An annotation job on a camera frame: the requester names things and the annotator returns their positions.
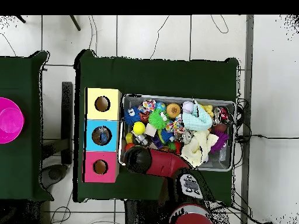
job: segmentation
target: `orange ball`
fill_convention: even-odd
[[[133,146],[135,146],[135,144],[133,144],[133,143],[128,143],[128,144],[126,145],[126,147],[124,148],[124,150],[127,151],[128,149],[132,148]]]

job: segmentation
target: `shape sorter box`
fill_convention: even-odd
[[[89,120],[119,120],[121,93],[117,89],[87,88],[87,119]],[[102,102],[107,108],[101,109]]]
[[[106,164],[106,172],[96,173],[95,163],[100,160]],[[117,152],[92,152],[86,151],[85,173],[82,176],[83,182],[93,183],[114,183],[119,174],[119,163]]]
[[[92,139],[92,133],[97,127],[106,127],[111,135],[110,141],[105,145],[98,145]],[[86,151],[117,152],[119,142],[119,122],[105,120],[87,120]]]

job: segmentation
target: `dark green cloth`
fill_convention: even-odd
[[[163,178],[133,174],[121,167],[115,183],[83,183],[82,155],[84,142],[84,89],[111,88],[125,93],[144,95],[194,97],[234,101],[237,96],[237,66],[235,58],[215,61],[165,61],[128,58],[96,58],[83,50],[75,60],[76,98],[79,100],[78,199],[128,198],[157,200]],[[193,171],[200,183],[208,185],[209,198],[231,204],[232,171]]]
[[[39,183],[41,161],[40,69],[48,53],[0,57],[0,97],[14,101],[25,124],[12,142],[0,144],[0,198],[51,200]]]

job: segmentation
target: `blue block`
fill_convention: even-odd
[[[105,121],[105,120],[87,120],[87,131],[86,131],[86,150],[87,151],[109,151],[115,152],[117,149],[117,128],[118,121]],[[92,132],[97,127],[107,127],[112,134],[112,138],[106,145],[100,146],[92,140]]]

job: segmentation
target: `pink bowl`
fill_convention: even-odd
[[[0,97],[0,144],[13,141],[24,125],[24,116],[16,103]]]

